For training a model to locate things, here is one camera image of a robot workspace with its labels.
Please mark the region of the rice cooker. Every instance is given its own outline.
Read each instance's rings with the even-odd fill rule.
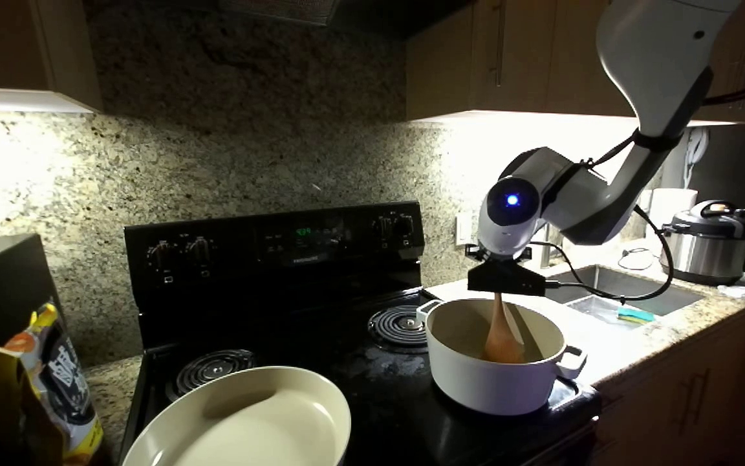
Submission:
[[[745,208],[706,199],[676,214],[663,230],[673,251],[676,277],[729,284],[745,272]]]

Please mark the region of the stovetop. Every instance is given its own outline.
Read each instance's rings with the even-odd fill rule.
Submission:
[[[522,463],[586,429],[596,412],[561,382],[525,417],[469,412],[432,382],[421,251],[416,202],[128,228],[146,352],[124,448],[178,385],[241,365],[333,381],[353,408],[346,466]]]

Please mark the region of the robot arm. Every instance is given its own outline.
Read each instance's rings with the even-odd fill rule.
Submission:
[[[708,53],[739,0],[613,0],[597,25],[608,78],[639,118],[632,152],[608,184],[587,162],[551,148],[517,154],[478,212],[487,264],[472,269],[472,290],[544,293],[514,255],[538,228],[554,221],[575,242],[606,242],[632,214],[639,190],[681,142],[712,82]]]

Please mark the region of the countertop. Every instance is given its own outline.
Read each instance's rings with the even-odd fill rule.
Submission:
[[[556,274],[565,269],[567,265],[551,265],[551,269],[544,269],[544,274]],[[657,280],[663,277],[659,272],[633,272],[633,274],[657,277]],[[676,284],[703,293],[703,299],[688,307],[681,307],[666,318],[657,318],[648,325],[639,325],[639,328],[617,328],[597,318],[582,316],[576,311],[567,311],[565,304],[545,299],[545,296],[529,296],[529,294],[505,294],[505,296],[513,302],[535,307],[545,312],[549,318],[554,318],[558,328],[565,328],[567,340],[587,352],[587,365],[576,381],[582,385],[597,385],[597,382],[619,377],[630,366],[650,359],[653,353],[666,352],[668,346],[745,307],[745,296],[743,299],[727,296],[716,286],[692,284],[681,280],[676,280]],[[467,290],[467,280],[430,286],[430,293],[441,294],[442,299],[489,296],[487,293]],[[128,357],[128,359],[117,359],[110,365],[85,366],[94,403],[102,413],[102,421],[106,429],[106,444],[115,456],[115,463],[122,463],[119,448],[122,448],[128,412],[135,396],[137,373],[141,373],[141,357]]]

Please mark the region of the black stove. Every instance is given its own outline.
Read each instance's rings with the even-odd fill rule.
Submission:
[[[182,394],[253,365],[332,377],[353,408],[346,466],[525,463],[591,436],[592,400],[556,382],[549,405],[487,417],[430,374],[416,307],[419,205],[128,228],[146,343],[128,444]]]

